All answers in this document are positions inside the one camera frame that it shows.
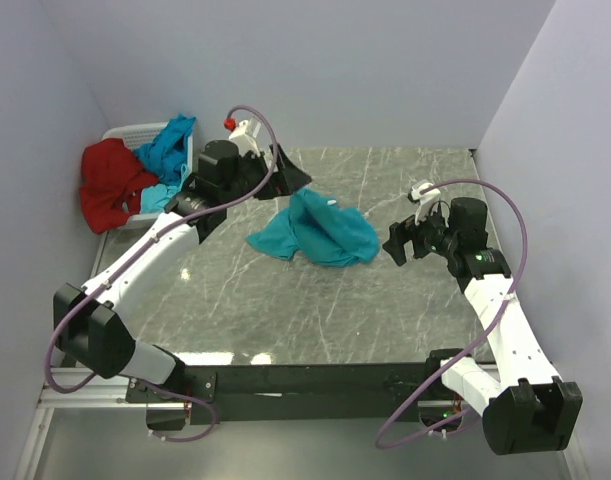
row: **plastic bin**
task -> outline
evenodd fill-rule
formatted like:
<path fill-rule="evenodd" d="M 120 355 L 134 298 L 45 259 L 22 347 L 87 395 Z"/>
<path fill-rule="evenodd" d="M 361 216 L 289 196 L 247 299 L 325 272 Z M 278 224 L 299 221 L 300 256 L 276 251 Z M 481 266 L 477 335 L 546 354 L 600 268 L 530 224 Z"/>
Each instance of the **plastic bin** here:
<path fill-rule="evenodd" d="M 130 150 L 135 150 L 144 143 L 149 143 L 154 140 L 154 137 L 167 126 L 167 122 L 162 123 L 144 123 L 141 125 L 127 125 L 125 127 L 112 128 L 105 132 L 103 140 L 106 138 L 122 138 L 123 143 Z M 187 138 L 187 169 L 192 171 L 192 152 L 194 150 L 193 136 Z M 132 215 L 123 225 L 123 229 L 148 227 L 159 216 L 159 213 L 145 213 Z"/>

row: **folded fabric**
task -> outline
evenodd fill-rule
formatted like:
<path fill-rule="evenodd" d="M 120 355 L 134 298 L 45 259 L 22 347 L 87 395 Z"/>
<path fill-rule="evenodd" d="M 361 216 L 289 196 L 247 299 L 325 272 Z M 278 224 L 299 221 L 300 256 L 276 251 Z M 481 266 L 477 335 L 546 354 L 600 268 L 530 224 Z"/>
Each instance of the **folded fabric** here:
<path fill-rule="evenodd" d="M 158 183 L 120 138 L 108 138 L 87 147 L 81 173 L 81 210 L 96 234 L 125 225 L 131 215 L 140 211 L 141 190 Z"/>
<path fill-rule="evenodd" d="M 181 191 L 181 186 L 186 176 L 187 165 L 183 165 L 180 185 L 169 186 L 159 183 L 153 187 L 144 188 L 141 192 L 140 213 L 163 213 L 165 205 L 169 203 L 174 195 Z"/>
<path fill-rule="evenodd" d="M 256 251 L 290 260 L 300 250 L 312 263 L 348 267 L 378 253 L 374 228 L 355 208 L 340 209 L 332 197 L 303 188 L 293 194 L 264 230 L 247 237 Z"/>
<path fill-rule="evenodd" d="M 179 185 L 182 166 L 187 165 L 187 138 L 192 133 L 195 117 L 179 115 L 152 140 L 134 150 L 145 170 L 165 185 Z"/>

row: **blue cloth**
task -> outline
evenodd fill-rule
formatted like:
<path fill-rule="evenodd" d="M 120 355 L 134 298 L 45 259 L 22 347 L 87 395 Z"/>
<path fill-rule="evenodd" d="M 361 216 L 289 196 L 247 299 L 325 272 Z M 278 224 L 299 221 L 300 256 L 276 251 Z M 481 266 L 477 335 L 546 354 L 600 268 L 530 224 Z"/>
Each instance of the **blue cloth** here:
<path fill-rule="evenodd" d="M 195 117 L 179 115 L 169 121 L 152 143 L 146 143 L 134 150 L 134 155 L 145 170 L 153 173 L 158 180 L 170 186 L 181 183 L 182 166 L 187 165 L 187 138 L 192 133 Z"/>
<path fill-rule="evenodd" d="M 290 260 L 300 250 L 312 262 L 326 267 L 369 263 L 378 253 L 374 228 L 355 208 L 330 205 L 303 188 L 291 196 L 289 208 L 280 211 L 264 230 L 247 237 L 256 251 Z"/>
<path fill-rule="evenodd" d="M 165 205 L 174 195 L 181 191 L 183 182 L 187 177 L 187 165 L 181 168 L 181 182 L 178 185 L 165 185 L 159 183 L 141 191 L 141 210 L 139 213 L 163 213 Z"/>

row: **marble tabletop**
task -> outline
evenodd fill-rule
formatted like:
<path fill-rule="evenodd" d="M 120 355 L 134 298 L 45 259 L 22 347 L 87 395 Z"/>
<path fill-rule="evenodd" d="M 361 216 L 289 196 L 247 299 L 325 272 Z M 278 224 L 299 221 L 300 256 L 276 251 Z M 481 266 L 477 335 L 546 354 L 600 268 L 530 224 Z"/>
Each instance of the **marble tabletop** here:
<path fill-rule="evenodd" d="M 288 152 L 310 187 L 358 208 L 380 243 L 411 215 L 405 195 L 422 179 L 477 178 L 466 149 L 307 148 Z M 473 185 L 443 189 L 443 199 L 483 198 Z M 464 347 L 482 331 L 436 255 L 397 267 L 382 250 L 369 265 L 344 269 L 257 253 L 245 237 L 261 230 L 288 199 L 251 200 L 191 253 L 170 265 L 126 324 L 139 339 L 182 354 L 190 364 L 422 362 L 430 350 Z M 491 224 L 490 244 L 496 244 Z M 110 232 L 98 269 L 144 230 Z M 478 360 L 492 360 L 487 344 Z"/>

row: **red cloth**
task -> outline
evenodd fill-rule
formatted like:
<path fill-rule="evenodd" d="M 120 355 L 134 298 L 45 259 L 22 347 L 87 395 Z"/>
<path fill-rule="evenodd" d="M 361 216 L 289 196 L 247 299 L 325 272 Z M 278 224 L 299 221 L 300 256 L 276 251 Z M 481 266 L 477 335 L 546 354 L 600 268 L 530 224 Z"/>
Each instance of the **red cloth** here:
<path fill-rule="evenodd" d="M 158 178 L 144 170 L 120 138 L 108 138 L 87 147 L 81 171 L 81 209 L 96 234 L 125 225 L 141 209 L 141 190 L 158 184 Z M 123 211 L 123 203 L 128 212 Z"/>

